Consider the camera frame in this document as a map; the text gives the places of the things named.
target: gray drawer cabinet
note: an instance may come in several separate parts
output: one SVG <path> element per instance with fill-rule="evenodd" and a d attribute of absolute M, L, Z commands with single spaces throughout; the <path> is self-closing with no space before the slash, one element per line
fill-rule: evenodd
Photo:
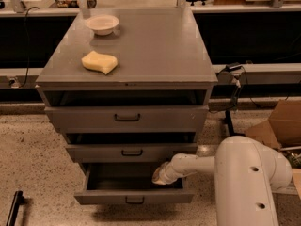
<path fill-rule="evenodd" d="M 92 35 L 82 13 L 37 79 L 45 112 L 86 176 L 81 204 L 188 203 L 187 180 L 151 177 L 176 153 L 195 153 L 217 82 L 189 8 L 92 9 L 119 17 L 118 33 Z M 83 68 L 90 51 L 119 65 Z"/>

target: concrete floor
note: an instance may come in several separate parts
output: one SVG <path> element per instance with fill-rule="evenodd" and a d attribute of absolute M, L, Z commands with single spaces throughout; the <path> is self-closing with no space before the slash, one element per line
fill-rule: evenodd
<path fill-rule="evenodd" d="M 43 104 L 0 105 L 0 225 L 7 221 L 16 190 L 26 199 L 16 225 L 216 225 L 214 177 L 208 175 L 188 178 L 195 192 L 188 204 L 80 205 L 73 194 L 82 190 L 85 176 L 70 160 L 65 140 L 43 109 Z M 234 129 L 243 133 L 270 113 L 246 100 L 231 112 Z M 224 112 L 208 114 L 198 154 L 214 155 L 216 145 L 228 136 L 224 117 Z M 300 225 L 298 196 L 275 194 L 275 204 L 280 225 Z"/>

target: bowl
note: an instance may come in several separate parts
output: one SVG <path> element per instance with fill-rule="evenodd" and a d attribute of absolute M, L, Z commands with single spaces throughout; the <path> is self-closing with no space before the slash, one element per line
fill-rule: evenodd
<path fill-rule="evenodd" d="M 119 19 L 112 15 L 97 15 L 86 20 L 86 26 L 97 35 L 108 35 L 119 24 Z"/>

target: yellow sponge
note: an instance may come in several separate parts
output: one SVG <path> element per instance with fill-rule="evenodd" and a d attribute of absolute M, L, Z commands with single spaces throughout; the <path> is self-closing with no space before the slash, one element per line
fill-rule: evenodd
<path fill-rule="evenodd" d="M 118 61 L 114 56 L 99 54 L 95 51 L 84 56 L 82 63 L 86 69 L 104 74 L 110 73 L 118 65 Z"/>

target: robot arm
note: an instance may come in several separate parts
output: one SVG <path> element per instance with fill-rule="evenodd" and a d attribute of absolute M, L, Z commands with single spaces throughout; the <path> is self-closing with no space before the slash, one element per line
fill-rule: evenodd
<path fill-rule="evenodd" d="M 278 225 L 272 189 L 292 180 L 287 159 L 248 137 L 229 137 L 214 157 L 177 154 L 154 174 L 170 184 L 198 172 L 214 173 L 218 226 Z"/>

